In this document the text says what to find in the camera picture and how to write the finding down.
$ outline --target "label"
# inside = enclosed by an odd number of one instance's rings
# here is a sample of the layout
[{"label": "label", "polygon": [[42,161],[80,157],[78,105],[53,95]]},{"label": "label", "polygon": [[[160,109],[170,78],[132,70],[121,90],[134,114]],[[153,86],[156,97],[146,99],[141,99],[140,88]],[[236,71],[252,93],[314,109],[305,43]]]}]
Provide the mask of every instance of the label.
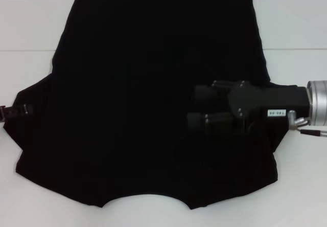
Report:
[{"label": "label", "polygon": [[268,117],[284,117],[286,116],[286,109],[269,109]]}]

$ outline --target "white surface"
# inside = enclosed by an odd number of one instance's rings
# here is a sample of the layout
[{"label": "white surface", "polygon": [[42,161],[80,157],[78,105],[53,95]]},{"label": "white surface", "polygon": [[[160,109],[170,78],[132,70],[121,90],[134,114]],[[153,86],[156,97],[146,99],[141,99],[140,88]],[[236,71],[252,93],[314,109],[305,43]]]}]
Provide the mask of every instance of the white surface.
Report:
[{"label": "white surface", "polygon": [[[0,105],[45,77],[74,0],[0,0]],[[326,0],[254,0],[265,48],[326,48]],[[35,50],[33,52],[12,50]],[[271,80],[327,79],[327,50],[265,51]],[[14,172],[20,148],[0,129],[1,227],[327,226],[327,140],[289,132],[275,153],[278,182],[250,195],[189,210],[140,195],[90,207]]]}]

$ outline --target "silver metal cylinder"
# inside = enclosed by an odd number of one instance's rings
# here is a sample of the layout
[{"label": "silver metal cylinder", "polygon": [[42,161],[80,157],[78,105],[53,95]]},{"label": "silver metal cylinder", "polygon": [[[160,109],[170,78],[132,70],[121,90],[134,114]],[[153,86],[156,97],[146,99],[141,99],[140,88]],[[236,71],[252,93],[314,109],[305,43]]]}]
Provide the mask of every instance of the silver metal cylinder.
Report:
[{"label": "silver metal cylinder", "polygon": [[312,126],[327,126],[327,81],[309,81],[308,95]]}]

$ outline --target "black shorts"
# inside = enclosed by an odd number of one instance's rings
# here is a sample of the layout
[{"label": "black shorts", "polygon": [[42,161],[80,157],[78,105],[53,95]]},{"label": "black shorts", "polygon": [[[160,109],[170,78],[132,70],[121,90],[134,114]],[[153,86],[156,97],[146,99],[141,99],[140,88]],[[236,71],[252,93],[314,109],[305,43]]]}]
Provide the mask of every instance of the black shorts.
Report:
[{"label": "black shorts", "polygon": [[195,85],[269,83],[252,0],[75,0],[53,72],[14,104],[16,172],[102,207],[160,194],[191,209],[277,180],[273,135],[189,138]]}]

